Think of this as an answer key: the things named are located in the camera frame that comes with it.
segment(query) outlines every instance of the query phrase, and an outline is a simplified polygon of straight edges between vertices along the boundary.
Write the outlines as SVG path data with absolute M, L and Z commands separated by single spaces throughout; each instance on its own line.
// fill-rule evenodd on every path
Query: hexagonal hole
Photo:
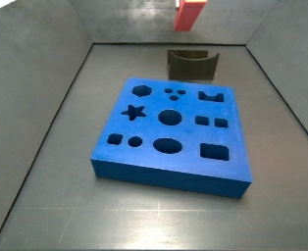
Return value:
M 144 96 L 151 95 L 152 89 L 145 85 L 138 85 L 138 86 L 133 87 L 132 93 L 134 95 L 137 95 L 138 97 L 144 97 Z

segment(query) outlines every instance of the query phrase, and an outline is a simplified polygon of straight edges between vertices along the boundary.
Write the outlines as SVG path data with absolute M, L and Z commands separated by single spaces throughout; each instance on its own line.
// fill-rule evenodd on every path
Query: shape sorter board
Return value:
M 252 176 L 232 89 L 129 78 L 92 166 L 100 177 L 240 198 Z

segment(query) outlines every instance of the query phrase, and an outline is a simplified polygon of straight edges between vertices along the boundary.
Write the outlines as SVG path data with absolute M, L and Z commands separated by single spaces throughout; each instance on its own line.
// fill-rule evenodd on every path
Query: red object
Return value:
M 180 0 L 179 10 L 173 21 L 175 31 L 188 31 L 200 15 L 207 0 Z

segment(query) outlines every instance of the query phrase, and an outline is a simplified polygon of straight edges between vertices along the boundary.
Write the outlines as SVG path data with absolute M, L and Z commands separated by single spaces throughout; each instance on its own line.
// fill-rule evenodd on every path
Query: star-shaped hole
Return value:
M 142 113 L 144 106 L 134 107 L 128 105 L 126 111 L 121 112 L 121 115 L 128 115 L 129 121 L 133 121 L 137 117 L 145 117 L 146 115 Z

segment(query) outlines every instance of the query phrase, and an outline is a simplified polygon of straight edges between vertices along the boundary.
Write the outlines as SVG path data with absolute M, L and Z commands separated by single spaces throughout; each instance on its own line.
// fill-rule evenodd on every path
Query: gray wall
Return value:
M 96 43 L 246 44 L 276 0 L 209 0 L 189 32 L 173 32 L 175 0 L 70 0 Z
M 247 48 L 308 130 L 308 0 L 278 1 Z
M 90 46 L 66 0 L 0 9 L 0 227 Z

